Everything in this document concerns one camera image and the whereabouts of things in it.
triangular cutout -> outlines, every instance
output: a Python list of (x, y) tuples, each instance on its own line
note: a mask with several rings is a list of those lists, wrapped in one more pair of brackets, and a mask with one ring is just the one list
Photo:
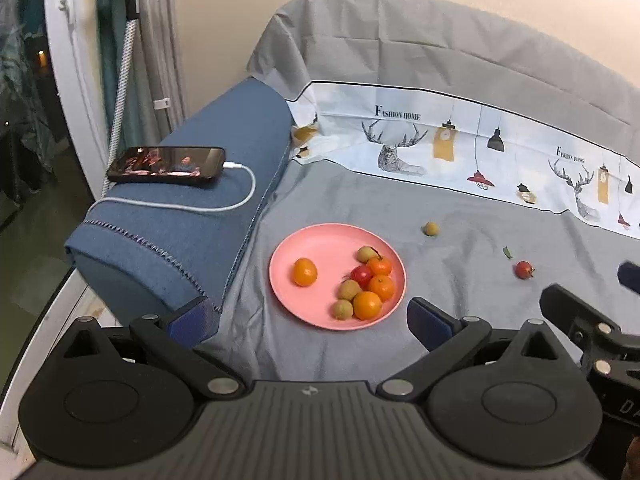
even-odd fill
[(556, 352), (542, 332), (536, 332), (529, 338), (522, 355), (524, 355), (524, 357), (537, 357), (538, 359), (547, 359), (549, 361), (558, 359)]
[(95, 344), (94, 338), (91, 336), (91, 332), (88, 330), (81, 330), (76, 334), (76, 338), (71, 343), (71, 346), (66, 349), (65, 358), (71, 359), (74, 357), (82, 357), (84, 355), (97, 355), (98, 347)]

white charging cable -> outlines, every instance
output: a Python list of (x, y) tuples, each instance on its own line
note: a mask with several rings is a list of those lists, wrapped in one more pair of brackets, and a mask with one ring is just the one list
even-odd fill
[(245, 170), (251, 177), (251, 189), (249, 190), (249, 194), (236, 204), (227, 205), (224, 207), (194, 207), (182, 204), (167, 204), (164, 202), (144, 202), (142, 200), (132, 200), (130, 198), (121, 198), (119, 196), (106, 196), (104, 198), (101, 198), (97, 202), (94, 202), (86, 213), (89, 214), (91, 212), (91, 209), (96, 207), (101, 202), (119, 202), (121, 204), (155, 207), (158, 209), (177, 209), (178, 211), (188, 211), (191, 213), (223, 213), (225, 211), (238, 209), (239, 207), (242, 207), (244, 204), (249, 202), (249, 200), (251, 200), (251, 197), (255, 193), (255, 174), (248, 166), (245, 166), (244, 164), (236, 164), (235, 162), (224, 162), (222, 164), (222, 167), (227, 170)]

orange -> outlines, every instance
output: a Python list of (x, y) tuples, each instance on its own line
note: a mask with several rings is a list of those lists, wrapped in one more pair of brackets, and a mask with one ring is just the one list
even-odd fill
[(396, 285), (394, 280), (390, 277), (385, 276), (384, 274), (380, 274), (378, 276), (374, 276), (370, 281), (367, 289), (371, 292), (378, 295), (380, 300), (386, 301), (390, 300), (396, 291)]
[(373, 271), (373, 275), (384, 274), (388, 276), (391, 274), (391, 260), (384, 256), (374, 256), (367, 262), (367, 267)]
[(353, 298), (353, 313), (355, 317), (361, 320), (373, 319), (380, 314), (382, 308), (382, 300), (377, 294), (365, 290), (359, 292)]
[(293, 282), (299, 286), (309, 286), (318, 279), (318, 269), (309, 258), (300, 258), (293, 264)]

black circular disc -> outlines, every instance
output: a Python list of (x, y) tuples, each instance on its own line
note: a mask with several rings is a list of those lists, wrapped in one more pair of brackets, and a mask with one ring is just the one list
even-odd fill
[(600, 429), (597, 397), (583, 378), (530, 361), (521, 370), (478, 365), (445, 377), (426, 402), (435, 429), (503, 466), (540, 468), (579, 455)]
[(39, 458), (114, 467), (169, 447), (193, 410), (188, 387), (164, 370), (82, 356), (57, 366), (55, 373), (39, 373), (18, 416)]

deer head print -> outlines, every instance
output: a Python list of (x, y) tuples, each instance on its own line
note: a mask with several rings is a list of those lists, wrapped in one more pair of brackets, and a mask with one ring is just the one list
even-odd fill
[(398, 157), (398, 148), (408, 148), (416, 145), (420, 142), (424, 136), (427, 134), (427, 130), (421, 134), (418, 131), (418, 128), (414, 124), (415, 135), (412, 135), (410, 138), (407, 138), (406, 134), (402, 138), (401, 142), (398, 143), (385, 143), (382, 141), (383, 134), (385, 133), (382, 130), (377, 136), (373, 133), (373, 127), (378, 124), (380, 119), (371, 123), (371, 125), (366, 128), (364, 122), (362, 124), (362, 131), (367, 136), (367, 140), (369, 142), (375, 142), (376, 144), (382, 144), (382, 148), (380, 149), (380, 154), (378, 155), (378, 167), (382, 171), (393, 171), (395, 173), (405, 173), (405, 174), (413, 174), (413, 175), (422, 175), (424, 174), (424, 168), (421, 166), (414, 166), (413, 164), (407, 164), (404, 160), (401, 160)]
[(575, 195), (575, 203), (578, 206), (578, 214), (586, 220), (591, 220), (594, 222), (599, 221), (600, 213), (594, 208), (584, 205), (581, 202), (580, 197), (578, 197), (578, 195), (582, 192), (582, 187), (586, 186), (588, 183), (590, 183), (593, 180), (593, 171), (591, 172), (591, 175), (589, 175), (589, 170), (587, 170), (587, 168), (583, 166), (584, 171), (586, 172), (586, 175), (585, 177), (582, 177), (582, 174), (578, 173), (578, 181), (574, 184), (574, 182), (571, 180), (571, 177), (568, 176), (564, 172), (564, 170), (562, 170), (562, 173), (558, 171), (559, 161), (560, 159), (556, 160), (556, 162), (553, 165), (551, 165), (551, 161), (549, 161), (549, 167), (551, 168), (551, 171), (553, 171), (556, 176), (563, 179), (568, 186), (571, 186), (573, 188), (574, 195)]

